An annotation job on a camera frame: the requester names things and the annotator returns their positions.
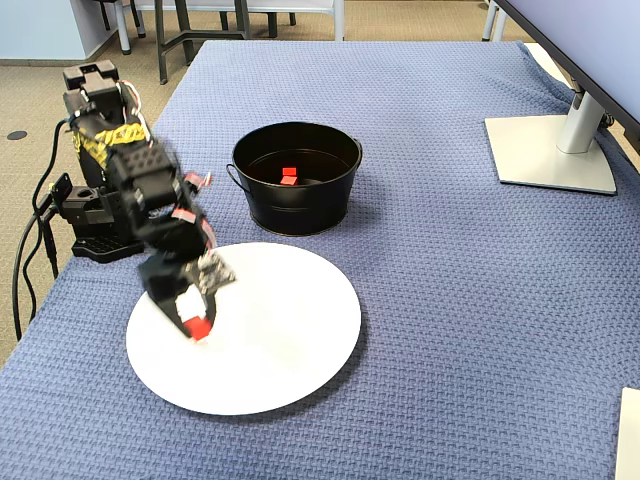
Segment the silver monitor stand base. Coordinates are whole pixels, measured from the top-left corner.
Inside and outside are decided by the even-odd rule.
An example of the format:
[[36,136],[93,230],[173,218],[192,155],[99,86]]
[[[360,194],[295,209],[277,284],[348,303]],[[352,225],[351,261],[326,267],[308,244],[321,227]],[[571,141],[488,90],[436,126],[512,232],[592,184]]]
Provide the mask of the silver monitor stand base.
[[575,145],[567,144],[564,138],[567,130],[582,129],[579,124],[568,128],[571,122],[567,115],[487,118],[485,124],[501,182],[616,193],[609,163],[593,139],[597,123],[586,138],[578,139],[583,144],[578,151],[583,153],[564,153],[558,146],[575,150]]

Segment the table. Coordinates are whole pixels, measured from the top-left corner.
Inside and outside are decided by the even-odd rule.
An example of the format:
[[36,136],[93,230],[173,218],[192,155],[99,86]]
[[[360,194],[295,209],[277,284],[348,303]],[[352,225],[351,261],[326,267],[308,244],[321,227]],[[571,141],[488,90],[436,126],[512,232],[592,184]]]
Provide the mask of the table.
[[[601,133],[617,196],[501,185],[484,127],[570,100],[521,44],[205,43],[154,131],[212,170],[221,244],[300,246],[349,277],[356,349],[283,409],[184,411],[127,361],[143,257],[73,259],[0,371],[3,478],[611,478],[640,386],[638,174]],[[242,135],[288,120],[363,145],[321,235],[261,230],[224,173]]]

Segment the bucket rim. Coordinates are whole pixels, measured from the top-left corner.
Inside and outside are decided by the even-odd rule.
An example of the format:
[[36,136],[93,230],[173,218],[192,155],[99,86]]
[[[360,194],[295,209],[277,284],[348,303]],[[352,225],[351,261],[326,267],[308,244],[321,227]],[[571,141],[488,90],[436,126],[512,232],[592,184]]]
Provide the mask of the bucket rim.
[[[313,126],[316,126],[316,127],[330,128],[331,130],[335,130],[336,132],[341,133],[342,135],[345,135],[346,137],[348,137],[355,144],[356,148],[358,149],[358,160],[356,161],[356,163],[351,168],[349,168],[349,170],[347,170],[345,173],[343,173],[339,177],[332,178],[331,180],[327,180],[326,182],[320,182],[320,183],[316,183],[316,184],[313,184],[313,185],[280,185],[280,184],[277,184],[277,183],[269,183],[269,182],[265,182],[263,180],[258,180],[257,178],[250,177],[242,169],[240,169],[240,167],[238,167],[238,165],[236,164],[236,150],[238,149],[238,144],[240,142],[242,142],[245,138],[247,138],[249,135],[252,135],[252,134],[254,134],[256,132],[259,132],[261,130],[264,130],[266,128],[282,126],[282,125],[313,125]],[[259,184],[262,184],[262,185],[267,185],[269,187],[286,188],[286,189],[298,189],[298,190],[300,190],[300,189],[305,189],[305,188],[317,187],[319,185],[327,185],[327,184],[330,184],[332,182],[337,182],[338,180],[340,180],[340,179],[346,177],[347,175],[349,175],[353,170],[357,170],[360,167],[360,164],[362,163],[362,144],[360,143],[360,141],[358,141],[356,138],[352,137],[348,133],[343,132],[342,130],[339,130],[339,129],[335,128],[335,127],[331,127],[329,125],[323,125],[321,123],[314,123],[314,122],[280,122],[280,123],[272,123],[272,124],[265,125],[265,126],[260,127],[260,128],[256,128],[255,130],[251,130],[249,133],[243,135],[242,138],[240,140],[238,140],[236,142],[235,146],[233,147],[233,153],[232,153],[231,161],[233,162],[233,166],[238,171],[238,173],[242,174],[243,177],[248,178],[249,180],[252,180],[252,181],[254,181],[256,183],[259,183]]]

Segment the black cable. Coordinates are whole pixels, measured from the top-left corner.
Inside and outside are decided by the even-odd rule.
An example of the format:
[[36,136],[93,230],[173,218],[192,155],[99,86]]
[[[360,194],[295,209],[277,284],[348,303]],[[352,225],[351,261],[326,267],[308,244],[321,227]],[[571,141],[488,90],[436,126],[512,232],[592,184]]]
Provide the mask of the black cable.
[[11,278],[11,300],[13,303],[13,323],[16,328],[16,339],[20,341],[22,338],[22,327],[20,325],[20,306],[18,305],[18,278],[20,277],[20,262],[22,261],[22,251],[24,250],[24,244],[27,242],[27,237],[33,224],[36,223],[36,215],[31,215],[29,223],[22,232],[22,238],[20,238],[20,244],[18,245],[18,251],[16,252],[16,260],[13,263],[13,277]]
[[53,238],[53,230],[51,230],[51,219],[55,216],[56,212],[57,209],[55,206],[49,208],[42,219],[42,239],[44,240],[44,247],[47,251],[49,263],[51,264],[54,280],[58,278],[58,251],[56,250],[56,242]]
[[51,170],[53,170],[53,166],[56,163],[56,155],[58,154],[58,136],[60,135],[60,130],[62,129],[64,124],[67,123],[67,121],[68,121],[67,119],[60,120],[56,125],[56,129],[53,133],[53,147],[51,149],[51,159],[49,160],[49,166],[45,170],[42,177],[40,177],[40,180],[38,181],[38,185],[36,186],[36,189],[33,192],[33,197],[31,198],[31,206],[33,207],[33,213],[36,216],[36,220],[38,222],[38,240],[36,241],[35,247],[33,247],[33,250],[31,250],[31,253],[25,260],[24,266],[22,267],[22,276],[24,277],[24,281],[27,284],[27,288],[29,289],[29,294],[31,295],[30,320],[33,320],[33,318],[36,316],[37,302],[36,302],[36,294],[33,290],[33,285],[31,285],[31,280],[29,280],[29,274],[27,273],[27,269],[29,268],[29,264],[31,263],[31,260],[33,259],[33,257],[36,255],[36,252],[40,248],[40,244],[42,243],[42,232],[44,229],[42,224],[42,219],[40,218],[40,212],[38,211],[38,194],[40,193],[40,189],[42,188],[42,185],[47,180],[47,177],[51,173]]

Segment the black metal bucket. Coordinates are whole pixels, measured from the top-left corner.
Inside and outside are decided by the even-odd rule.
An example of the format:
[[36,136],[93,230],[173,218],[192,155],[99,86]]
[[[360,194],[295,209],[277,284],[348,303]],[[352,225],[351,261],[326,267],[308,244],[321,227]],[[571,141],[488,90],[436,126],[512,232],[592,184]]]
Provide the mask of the black metal bucket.
[[[283,235],[312,235],[344,218],[360,143],[335,128],[279,123],[244,136],[227,172],[245,192],[251,216],[262,228]],[[230,171],[238,171],[240,182]],[[282,169],[295,167],[298,184],[280,185]]]

